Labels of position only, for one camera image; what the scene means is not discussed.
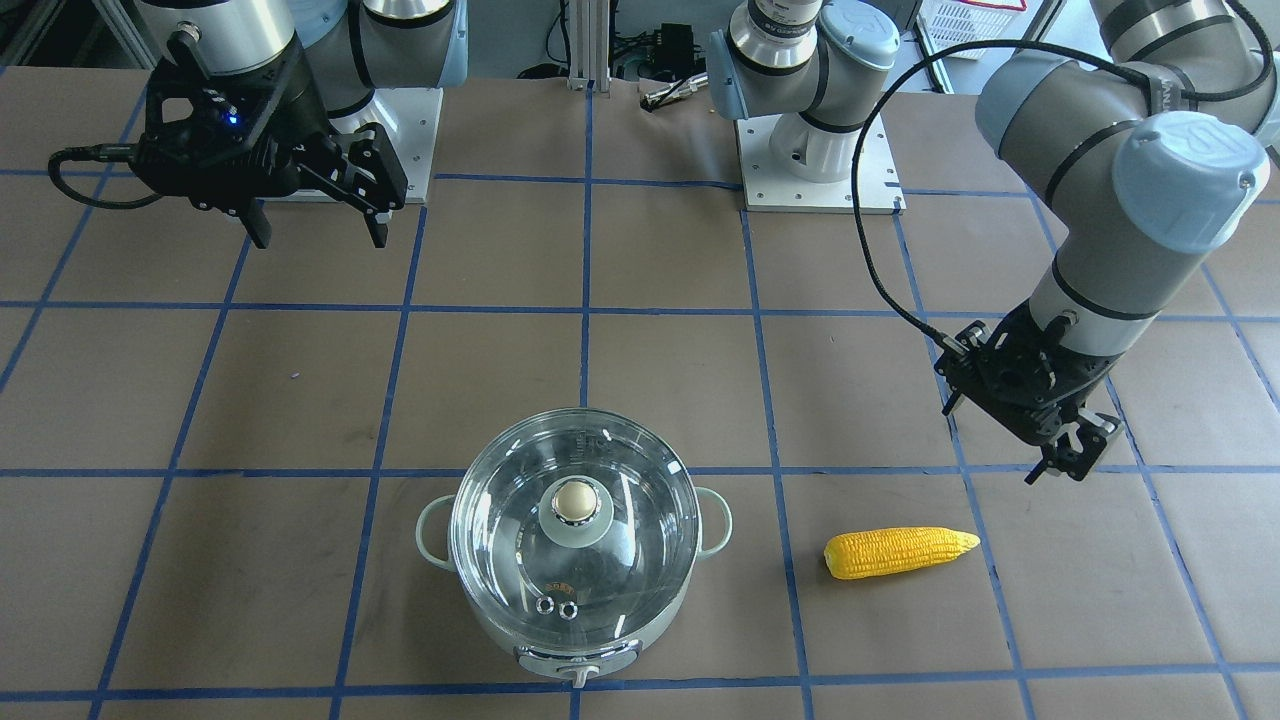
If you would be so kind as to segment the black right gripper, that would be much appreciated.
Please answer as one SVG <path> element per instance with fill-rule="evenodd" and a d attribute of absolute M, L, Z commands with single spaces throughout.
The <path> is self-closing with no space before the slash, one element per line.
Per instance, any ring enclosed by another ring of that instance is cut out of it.
<path fill-rule="evenodd" d="M 244 229 L 268 249 L 273 227 L 257 199 L 317 190 L 361 211 L 375 249 L 407 176 L 385 128 L 330 126 L 297 38 L 266 64 L 216 76 L 198 38 L 169 38 L 146 87 L 145 127 L 131 169 L 151 190 L 224 211 L 244 206 Z"/>

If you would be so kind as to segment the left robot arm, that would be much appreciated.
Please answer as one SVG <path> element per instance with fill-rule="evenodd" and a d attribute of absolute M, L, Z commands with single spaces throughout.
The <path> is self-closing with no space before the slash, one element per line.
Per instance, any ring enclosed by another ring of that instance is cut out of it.
<path fill-rule="evenodd" d="M 1082 480 L 1121 430 L 1085 401 L 1268 181 L 1277 54 L 1239 1 L 1097 1 L 1106 56 L 1007 41 L 975 102 L 996 156 L 1065 224 L 1030 297 L 996 328 L 945 334 L 945 411 L 970 400 L 1039 462 Z M 892 87 L 895 23 L 863 1 L 745 1 L 707 47 L 728 119 L 777 115 L 786 173 L 860 201 L 858 163 Z"/>

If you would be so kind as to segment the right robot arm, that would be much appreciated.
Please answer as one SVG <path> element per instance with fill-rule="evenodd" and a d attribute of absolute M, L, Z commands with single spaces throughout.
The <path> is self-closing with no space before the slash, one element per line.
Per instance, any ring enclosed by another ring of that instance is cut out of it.
<path fill-rule="evenodd" d="M 314 191 L 353 208 L 372 243 L 410 200 L 389 91 L 460 86 L 465 1 L 141 1 L 161 55 L 128 164 L 163 197 L 237 219 L 264 249 L 261 201 Z"/>

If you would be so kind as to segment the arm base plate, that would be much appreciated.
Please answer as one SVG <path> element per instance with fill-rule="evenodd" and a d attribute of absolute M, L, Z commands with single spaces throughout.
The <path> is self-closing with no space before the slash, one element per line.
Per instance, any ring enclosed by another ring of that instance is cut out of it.
<path fill-rule="evenodd" d="M 735 122 L 749 211 L 893 214 L 906 208 L 881 118 L 850 133 L 796 113 Z"/>
<path fill-rule="evenodd" d="M 364 105 L 333 111 L 329 122 L 342 133 L 381 124 L 407 176 L 406 202 L 424 205 L 444 97 L 442 88 L 375 88 Z"/>

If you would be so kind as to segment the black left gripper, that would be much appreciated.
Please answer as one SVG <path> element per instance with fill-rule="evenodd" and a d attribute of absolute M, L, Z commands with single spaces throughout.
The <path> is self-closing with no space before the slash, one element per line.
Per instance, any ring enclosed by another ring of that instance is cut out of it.
<path fill-rule="evenodd" d="M 1024 477 L 1028 486 L 1044 474 L 1084 480 L 1124 428 L 1117 416 L 1085 407 L 1119 357 L 1066 348 L 1062 340 L 1069 327 L 1066 314 L 1039 327 L 1029 304 L 1020 304 L 992 331 L 973 322 L 947 338 L 934 364 L 950 391 L 943 416 L 968 398 L 1021 442 L 1039 448 L 1041 460 Z"/>

